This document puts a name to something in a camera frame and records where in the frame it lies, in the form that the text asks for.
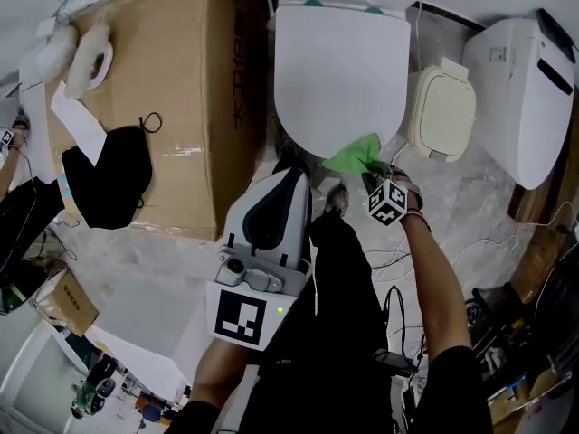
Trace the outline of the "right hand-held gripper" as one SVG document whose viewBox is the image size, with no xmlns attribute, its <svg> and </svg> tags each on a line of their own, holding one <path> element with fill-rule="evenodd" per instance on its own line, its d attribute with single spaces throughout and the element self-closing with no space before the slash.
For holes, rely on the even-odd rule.
<svg viewBox="0 0 579 434">
<path fill-rule="evenodd" d="M 407 190 L 396 184 L 389 164 L 373 163 L 372 172 L 362 173 L 361 177 L 367 192 L 368 217 L 389 227 L 407 214 Z"/>
</svg>

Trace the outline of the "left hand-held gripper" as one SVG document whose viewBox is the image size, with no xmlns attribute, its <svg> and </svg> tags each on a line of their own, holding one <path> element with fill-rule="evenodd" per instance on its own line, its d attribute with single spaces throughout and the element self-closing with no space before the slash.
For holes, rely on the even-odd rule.
<svg viewBox="0 0 579 434">
<path fill-rule="evenodd" d="M 207 328 L 212 336 L 253 350 L 267 348 L 311 272 L 311 263 L 300 260 L 308 195 L 306 175 L 289 168 L 261 179 L 231 206 L 223 241 L 267 260 L 246 255 L 252 264 L 239 286 L 207 284 Z"/>
</svg>

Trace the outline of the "green cloth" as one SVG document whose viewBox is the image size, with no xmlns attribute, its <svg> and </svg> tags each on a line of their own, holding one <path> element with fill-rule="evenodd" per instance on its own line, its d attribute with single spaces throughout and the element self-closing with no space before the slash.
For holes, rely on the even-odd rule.
<svg viewBox="0 0 579 434">
<path fill-rule="evenodd" d="M 324 160 L 321 166 L 329 171 L 346 175 L 369 173 L 371 167 L 380 163 L 381 149 L 379 136 L 376 133 L 369 134 Z"/>
</svg>

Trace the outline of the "white toilet lid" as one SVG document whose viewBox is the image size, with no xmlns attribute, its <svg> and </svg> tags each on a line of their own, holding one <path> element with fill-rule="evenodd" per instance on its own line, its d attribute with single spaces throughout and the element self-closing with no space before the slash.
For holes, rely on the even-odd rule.
<svg viewBox="0 0 579 434">
<path fill-rule="evenodd" d="M 401 126 L 411 26 L 332 6 L 282 5 L 275 15 L 274 103 L 288 135 L 330 158 L 361 137 L 381 144 Z"/>
</svg>

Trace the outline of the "person's right forearm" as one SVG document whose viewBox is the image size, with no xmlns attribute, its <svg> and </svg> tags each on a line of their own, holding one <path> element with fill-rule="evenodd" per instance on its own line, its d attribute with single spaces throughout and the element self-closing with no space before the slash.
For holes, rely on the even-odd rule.
<svg viewBox="0 0 579 434">
<path fill-rule="evenodd" d="M 453 347 L 470 347 L 464 296 L 447 257 L 422 214 L 410 209 L 401 219 L 408 241 L 428 359 Z"/>
</svg>

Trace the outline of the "person's left forearm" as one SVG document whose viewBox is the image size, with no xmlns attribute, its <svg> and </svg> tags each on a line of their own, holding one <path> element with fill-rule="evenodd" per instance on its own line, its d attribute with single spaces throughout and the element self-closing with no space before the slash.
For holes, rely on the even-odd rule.
<svg viewBox="0 0 579 434">
<path fill-rule="evenodd" d="M 197 365 L 189 401 L 221 409 L 242 381 L 250 349 L 215 338 Z"/>
</svg>

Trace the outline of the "white smart toilet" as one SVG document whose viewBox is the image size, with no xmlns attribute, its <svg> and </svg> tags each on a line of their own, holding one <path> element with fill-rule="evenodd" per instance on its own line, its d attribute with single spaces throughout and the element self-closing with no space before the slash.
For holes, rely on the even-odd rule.
<svg viewBox="0 0 579 434">
<path fill-rule="evenodd" d="M 470 38 L 462 63 L 477 97 L 472 135 L 520 186 L 533 190 L 561 152 L 574 103 L 574 41 L 540 8 Z"/>
</svg>

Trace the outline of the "person's right hand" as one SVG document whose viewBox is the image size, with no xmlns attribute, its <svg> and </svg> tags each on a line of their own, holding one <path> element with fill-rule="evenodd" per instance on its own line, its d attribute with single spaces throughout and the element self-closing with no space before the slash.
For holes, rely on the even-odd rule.
<svg viewBox="0 0 579 434">
<path fill-rule="evenodd" d="M 413 183 L 408 174 L 401 168 L 391 165 L 394 181 L 398 186 L 407 190 L 407 207 L 420 211 L 423 208 L 423 200 L 420 188 Z"/>
</svg>

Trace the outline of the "person's right shoe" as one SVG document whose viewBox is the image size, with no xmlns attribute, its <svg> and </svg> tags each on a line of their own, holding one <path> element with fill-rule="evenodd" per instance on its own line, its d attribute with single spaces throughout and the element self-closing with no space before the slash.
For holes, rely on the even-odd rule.
<svg viewBox="0 0 579 434">
<path fill-rule="evenodd" d="M 334 213 L 343 217 L 348 206 L 349 192 L 343 184 L 338 184 L 327 195 L 324 213 Z"/>
</svg>

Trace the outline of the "cream lidded waste bin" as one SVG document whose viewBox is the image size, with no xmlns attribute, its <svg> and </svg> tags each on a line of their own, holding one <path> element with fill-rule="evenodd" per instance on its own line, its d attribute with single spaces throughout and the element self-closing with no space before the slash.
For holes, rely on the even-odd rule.
<svg viewBox="0 0 579 434">
<path fill-rule="evenodd" d="M 469 70 L 443 57 L 408 76 L 400 134 L 420 156 L 455 162 L 468 146 L 475 112 Z"/>
</svg>

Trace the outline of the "person's black trousers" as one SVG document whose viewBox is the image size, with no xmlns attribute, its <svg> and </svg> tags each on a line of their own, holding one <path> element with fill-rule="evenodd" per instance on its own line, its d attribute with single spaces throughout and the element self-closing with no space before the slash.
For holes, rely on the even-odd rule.
<svg viewBox="0 0 579 434">
<path fill-rule="evenodd" d="M 240 434 L 392 434 L 387 345 L 371 268 L 336 214 L 312 222 L 315 272 L 261 358 Z"/>
</svg>

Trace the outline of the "large cardboard box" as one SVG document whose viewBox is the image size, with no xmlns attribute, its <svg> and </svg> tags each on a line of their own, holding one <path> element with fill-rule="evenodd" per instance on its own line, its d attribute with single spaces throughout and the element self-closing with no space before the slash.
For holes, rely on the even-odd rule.
<svg viewBox="0 0 579 434">
<path fill-rule="evenodd" d="M 113 60 L 82 104 L 106 130 L 144 123 L 152 180 L 134 227 L 218 239 L 264 139 L 265 0 L 133 0 Z"/>
</svg>

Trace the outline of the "brown wooden planks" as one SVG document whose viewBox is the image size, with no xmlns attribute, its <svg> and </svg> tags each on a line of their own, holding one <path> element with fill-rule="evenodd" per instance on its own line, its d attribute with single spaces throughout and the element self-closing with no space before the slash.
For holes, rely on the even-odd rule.
<svg viewBox="0 0 579 434">
<path fill-rule="evenodd" d="M 517 184 L 507 209 L 515 222 L 534 229 L 510 283 L 523 303 L 539 294 L 579 214 L 579 100 L 573 106 L 565 142 L 546 180 L 534 190 Z"/>
</svg>

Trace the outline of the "black flat device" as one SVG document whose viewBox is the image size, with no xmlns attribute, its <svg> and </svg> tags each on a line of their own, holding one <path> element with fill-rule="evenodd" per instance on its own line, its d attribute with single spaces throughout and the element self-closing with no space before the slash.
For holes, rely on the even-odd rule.
<svg viewBox="0 0 579 434">
<path fill-rule="evenodd" d="M 372 354 L 372 358 L 385 364 L 392 375 L 410 378 L 418 372 L 418 367 L 412 359 L 385 349 L 378 349 Z"/>
</svg>

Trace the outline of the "white board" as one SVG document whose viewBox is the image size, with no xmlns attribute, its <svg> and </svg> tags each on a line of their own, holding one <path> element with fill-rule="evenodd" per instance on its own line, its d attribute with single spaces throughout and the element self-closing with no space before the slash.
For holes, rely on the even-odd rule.
<svg viewBox="0 0 579 434">
<path fill-rule="evenodd" d="M 150 283 L 124 285 L 86 336 L 158 398 L 176 402 L 189 382 L 180 351 L 192 312 L 186 295 Z"/>
</svg>

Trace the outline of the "white paper strip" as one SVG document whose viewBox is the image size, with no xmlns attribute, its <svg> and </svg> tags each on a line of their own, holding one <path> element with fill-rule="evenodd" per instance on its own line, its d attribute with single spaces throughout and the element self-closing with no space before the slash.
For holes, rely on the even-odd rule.
<svg viewBox="0 0 579 434">
<path fill-rule="evenodd" d="M 96 166 L 107 133 L 82 103 L 65 96 L 65 87 L 65 82 L 60 80 L 52 96 L 51 110 L 71 134 L 81 152 Z"/>
</svg>

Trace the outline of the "small cardboard box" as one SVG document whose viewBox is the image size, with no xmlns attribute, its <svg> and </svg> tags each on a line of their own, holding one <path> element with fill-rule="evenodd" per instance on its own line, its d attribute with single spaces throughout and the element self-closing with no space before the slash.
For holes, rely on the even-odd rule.
<svg viewBox="0 0 579 434">
<path fill-rule="evenodd" d="M 39 315 L 53 326 L 83 337 L 99 315 L 79 281 L 68 269 L 49 278 L 31 297 Z"/>
</svg>

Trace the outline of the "person's black shirt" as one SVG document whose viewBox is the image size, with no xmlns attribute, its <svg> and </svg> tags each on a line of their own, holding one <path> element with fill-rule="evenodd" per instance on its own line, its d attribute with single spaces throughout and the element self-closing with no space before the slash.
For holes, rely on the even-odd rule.
<svg viewBox="0 0 579 434">
<path fill-rule="evenodd" d="M 394 434 L 383 364 L 351 363 L 332 380 L 327 367 L 307 375 L 288 363 L 252 389 L 238 434 Z M 478 365 L 471 349 L 436 356 L 408 434 L 492 434 Z"/>
</svg>

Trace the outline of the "cluttered black storage rack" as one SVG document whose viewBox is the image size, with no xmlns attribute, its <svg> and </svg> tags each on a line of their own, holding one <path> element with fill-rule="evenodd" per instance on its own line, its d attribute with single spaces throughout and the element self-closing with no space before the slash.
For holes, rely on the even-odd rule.
<svg viewBox="0 0 579 434">
<path fill-rule="evenodd" d="M 525 304 L 506 283 L 466 301 L 493 426 L 579 378 L 579 256 L 559 261 Z"/>
</svg>

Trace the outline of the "white foam slippers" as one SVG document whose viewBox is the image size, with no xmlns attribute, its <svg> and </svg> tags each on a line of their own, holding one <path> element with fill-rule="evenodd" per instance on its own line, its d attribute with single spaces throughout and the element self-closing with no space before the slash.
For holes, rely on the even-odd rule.
<svg viewBox="0 0 579 434">
<path fill-rule="evenodd" d="M 82 36 L 65 82 L 67 99 L 79 99 L 104 81 L 114 56 L 109 37 L 110 27 L 105 23 L 94 24 Z"/>
</svg>

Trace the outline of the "black and green bag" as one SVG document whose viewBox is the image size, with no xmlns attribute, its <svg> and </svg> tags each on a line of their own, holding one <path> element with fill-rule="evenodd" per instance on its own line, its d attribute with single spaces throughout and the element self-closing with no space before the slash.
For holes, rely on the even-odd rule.
<svg viewBox="0 0 579 434">
<path fill-rule="evenodd" d="M 0 315 L 9 315 L 24 304 L 43 282 L 43 269 L 32 262 L 22 262 L 0 288 Z"/>
</svg>

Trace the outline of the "plastic-wrapped white foam part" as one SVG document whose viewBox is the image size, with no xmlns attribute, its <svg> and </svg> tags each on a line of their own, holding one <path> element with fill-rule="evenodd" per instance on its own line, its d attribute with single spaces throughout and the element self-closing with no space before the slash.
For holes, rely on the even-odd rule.
<svg viewBox="0 0 579 434">
<path fill-rule="evenodd" d="M 60 25 L 36 57 L 40 79 L 51 82 L 71 64 L 77 50 L 78 31 L 72 25 Z"/>
</svg>

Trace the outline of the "black drawstring bag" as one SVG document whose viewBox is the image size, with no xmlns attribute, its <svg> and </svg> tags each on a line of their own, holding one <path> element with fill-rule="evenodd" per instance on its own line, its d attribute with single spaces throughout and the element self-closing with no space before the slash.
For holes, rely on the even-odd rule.
<svg viewBox="0 0 579 434">
<path fill-rule="evenodd" d="M 117 230 L 132 223 L 153 176 L 147 136 L 162 125 L 151 112 L 136 125 L 110 131 L 96 164 L 77 146 L 62 153 L 71 198 L 89 227 Z"/>
</svg>

